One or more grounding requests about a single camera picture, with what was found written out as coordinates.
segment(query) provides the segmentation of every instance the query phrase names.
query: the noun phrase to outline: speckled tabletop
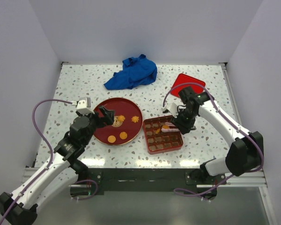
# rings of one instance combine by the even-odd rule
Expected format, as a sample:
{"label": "speckled tabletop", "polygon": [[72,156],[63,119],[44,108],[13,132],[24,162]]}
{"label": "speckled tabletop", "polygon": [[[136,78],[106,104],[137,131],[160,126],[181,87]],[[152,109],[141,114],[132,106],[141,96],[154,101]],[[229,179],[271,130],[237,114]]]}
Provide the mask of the speckled tabletop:
{"label": "speckled tabletop", "polygon": [[[157,80],[147,86],[132,90],[106,90],[103,84],[121,65],[63,65],[54,98],[78,100],[91,97],[92,106],[108,98],[124,97],[135,102],[142,111],[143,119],[164,116],[161,110],[165,94],[176,77],[185,73],[206,82],[206,87],[222,108],[235,118],[221,66],[158,65]],[[180,102],[172,95],[169,101]],[[63,138],[76,117],[75,107],[53,103],[44,134],[55,147]],[[92,138],[80,160],[89,167],[104,168],[197,168],[200,163],[224,157],[228,145],[221,135],[202,117],[196,119],[197,130],[183,136],[181,150],[150,155],[141,130],[133,141],[121,146],[108,146]],[[35,167],[40,167],[50,156],[48,147],[41,142]]]}

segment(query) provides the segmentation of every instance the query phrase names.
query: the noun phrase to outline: orange cookie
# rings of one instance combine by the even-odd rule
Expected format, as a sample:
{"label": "orange cookie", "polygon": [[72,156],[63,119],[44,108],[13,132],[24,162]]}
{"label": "orange cookie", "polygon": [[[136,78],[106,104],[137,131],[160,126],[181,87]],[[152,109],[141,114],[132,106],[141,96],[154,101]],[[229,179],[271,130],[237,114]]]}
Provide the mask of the orange cookie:
{"label": "orange cookie", "polygon": [[133,123],[137,123],[139,120],[140,120],[140,118],[139,118],[138,116],[133,116],[133,117],[131,118],[131,121],[132,121]]}
{"label": "orange cookie", "polygon": [[125,120],[125,116],[123,115],[118,116],[118,121],[124,122],[124,120]]}
{"label": "orange cookie", "polygon": [[115,143],[116,137],[113,136],[113,135],[110,135],[107,140],[108,140],[109,143]]}
{"label": "orange cookie", "polygon": [[169,129],[170,127],[168,125],[163,125],[163,129]]}
{"label": "orange cookie", "polygon": [[127,136],[128,136],[128,135],[127,135],[126,132],[121,132],[121,133],[120,133],[120,138],[123,139],[123,140],[126,139]]}

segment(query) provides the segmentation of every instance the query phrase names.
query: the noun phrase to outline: blue towel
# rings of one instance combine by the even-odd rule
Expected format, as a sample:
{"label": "blue towel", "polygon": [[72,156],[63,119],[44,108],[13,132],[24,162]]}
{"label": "blue towel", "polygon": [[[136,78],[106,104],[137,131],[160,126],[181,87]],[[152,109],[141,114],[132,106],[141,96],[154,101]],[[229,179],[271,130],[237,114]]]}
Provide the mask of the blue towel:
{"label": "blue towel", "polygon": [[113,77],[104,84],[108,90],[132,89],[139,85],[151,84],[156,80],[156,64],[144,54],[138,58],[128,58],[123,61],[123,70],[114,73]]}

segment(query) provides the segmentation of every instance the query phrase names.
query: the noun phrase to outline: red plate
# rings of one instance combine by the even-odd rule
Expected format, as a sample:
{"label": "red plate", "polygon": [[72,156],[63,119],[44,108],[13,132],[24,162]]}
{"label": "red plate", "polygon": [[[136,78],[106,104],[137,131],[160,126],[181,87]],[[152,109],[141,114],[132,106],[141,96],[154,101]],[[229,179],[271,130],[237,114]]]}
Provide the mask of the red plate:
{"label": "red plate", "polygon": [[[137,136],[142,126],[142,115],[140,109],[134,102],[121,97],[107,99],[101,102],[95,108],[95,111],[99,112],[100,116],[103,116],[99,110],[99,106],[102,105],[108,110],[115,110],[115,122],[112,126],[106,126],[104,128],[99,128],[96,130],[94,136],[100,142],[108,145],[121,145],[130,142],[133,138]],[[120,115],[125,116],[125,120],[122,123],[118,122],[117,120],[117,117]],[[137,123],[131,121],[131,118],[133,116],[139,117],[139,121]],[[126,139],[123,140],[120,138],[121,132],[127,133]],[[115,143],[108,142],[107,139],[110,135],[116,137]]]}
{"label": "red plate", "polygon": [[[176,87],[178,86],[179,84],[182,84],[182,83],[198,83],[198,84],[201,84],[202,86],[205,87],[205,82],[204,81],[201,81],[197,78],[194,78],[194,77],[191,77],[191,76],[188,76],[188,75],[185,75],[185,74],[179,74],[176,81],[174,82],[173,84],[173,87]],[[194,90],[194,92],[196,92],[197,94],[200,94],[203,92],[203,88],[197,86],[197,85],[189,85],[189,84],[186,84],[186,85],[182,85],[181,87],[179,88],[176,88],[175,90],[171,91],[171,94],[173,96],[176,96],[179,98],[179,91],[181,91],[183,88],[186,88],[188,86],[191,86]]]}

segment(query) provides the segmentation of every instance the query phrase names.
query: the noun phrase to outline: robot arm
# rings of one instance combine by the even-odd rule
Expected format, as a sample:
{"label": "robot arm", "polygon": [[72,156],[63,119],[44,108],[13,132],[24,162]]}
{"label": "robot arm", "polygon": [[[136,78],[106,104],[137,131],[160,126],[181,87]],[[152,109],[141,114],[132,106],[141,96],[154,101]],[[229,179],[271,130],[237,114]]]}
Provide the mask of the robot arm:
{"label": "robot arm", "polygon": [[[99,117],[98,112],[90,109],[89,98],[81,98],[73,105],[78,117],[55,147],[53,156],[11,194],[4,192],[0,195],[0,213],[4,215],[9,210],[6,219],[12,225],[33,224],[44,204],[75,183],[78,175],[88,169],[77,158],[84,152],[95,130],[113,124],[114,111],[101,106],[99,110],[103,117]],[[68,179],[58,179],[64,170],[67,170]]]}
{"label": "robot arm", "polygon": [[183,135],[195,129],[195,118],[201,116],[214,126],[230,146],[226,157],[201,164],[200,169],[191,174],[192,179],[205,180],[210,176],[223,173],[240,176],[261,164],[256,147],[248,139],[248,137],[251,138],[260,147],[263,154],[263,137],[259,132],[251,133],[234,121],[213,99],[214,103],[212,103],[210,95],[206,92],[196,94],[191,87],[187,87],[179,92],[179,96],[185,104],[185,109],[179,109],[172,103],[163,110],[173,114],[171,122]]}

